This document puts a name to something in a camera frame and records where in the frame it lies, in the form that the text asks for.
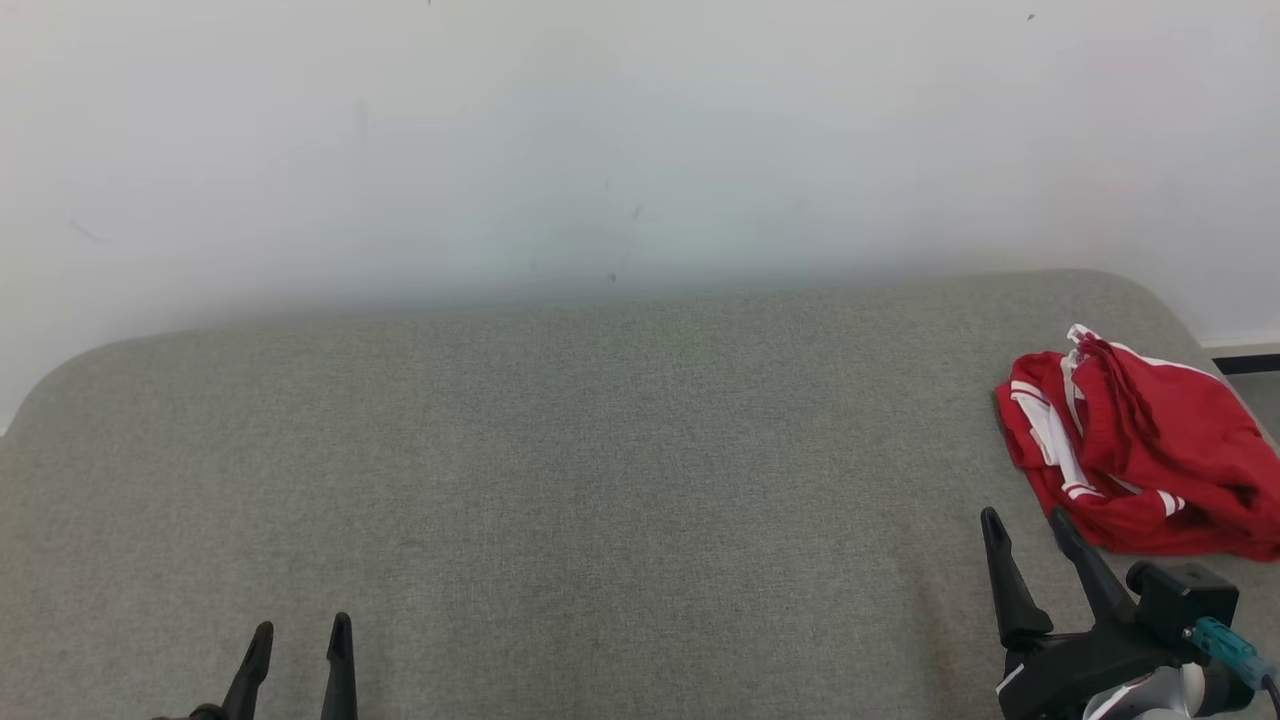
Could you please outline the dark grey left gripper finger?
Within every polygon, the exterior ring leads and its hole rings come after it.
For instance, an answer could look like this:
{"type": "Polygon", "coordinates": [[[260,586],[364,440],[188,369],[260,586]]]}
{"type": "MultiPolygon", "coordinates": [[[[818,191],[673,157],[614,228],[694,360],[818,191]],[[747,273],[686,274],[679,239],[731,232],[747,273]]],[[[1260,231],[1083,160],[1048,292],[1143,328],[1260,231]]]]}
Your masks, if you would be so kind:
{"type": "Polygon", "coordinates": [[[347,612],[338,612],[332,624],[326,647],[328,679],[321,720],[356,720],[358,696],[355,673],[352,623],[347,612]]]}
{"type": "Polygon", "coordinates": [[[269,673],[273,641],[273,623],[260,623],[221,702],[224,719],[255,719],[259,689],[269,673]]]}

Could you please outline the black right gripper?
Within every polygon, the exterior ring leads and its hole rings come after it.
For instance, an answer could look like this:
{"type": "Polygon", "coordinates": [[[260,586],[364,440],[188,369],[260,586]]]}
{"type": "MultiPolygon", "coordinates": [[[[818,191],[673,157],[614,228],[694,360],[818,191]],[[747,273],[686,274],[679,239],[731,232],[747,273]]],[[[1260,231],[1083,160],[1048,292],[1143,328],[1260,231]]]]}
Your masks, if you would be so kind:
{"type": "Polygon", "coordinates": [[[1105,691],[1196,656],[1183,633],[1201,616],[1201,603],[1134,603],[1065,509],[1050,512],[1050,527],[1075,568],[1094,618],[1088,632],[1074,635],[1051,635],[1053,623],[1033,600],[993,507],[980,511],[980,527],[1000,644],[1010,655],[1021,651],[997,688],[1004,717],[1065,717],[1105,691]]]}

